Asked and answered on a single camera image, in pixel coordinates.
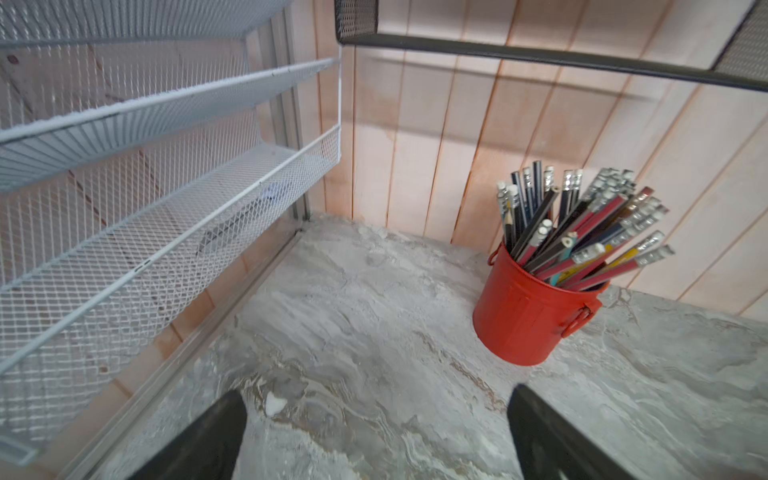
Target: pencil holder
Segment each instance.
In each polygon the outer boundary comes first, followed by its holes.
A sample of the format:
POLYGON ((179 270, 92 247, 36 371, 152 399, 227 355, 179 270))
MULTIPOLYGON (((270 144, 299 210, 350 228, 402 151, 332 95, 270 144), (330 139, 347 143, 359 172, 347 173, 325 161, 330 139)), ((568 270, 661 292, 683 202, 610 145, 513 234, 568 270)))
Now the pencil holder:
POLYGON ((485 346, 515 365, 544 362, 561 339, 603 306, 598 295, 609 284, 586 292, 557 288, 523 270, 503 245, 491 254, 488 265, 493 269, 472 320, 485 346))

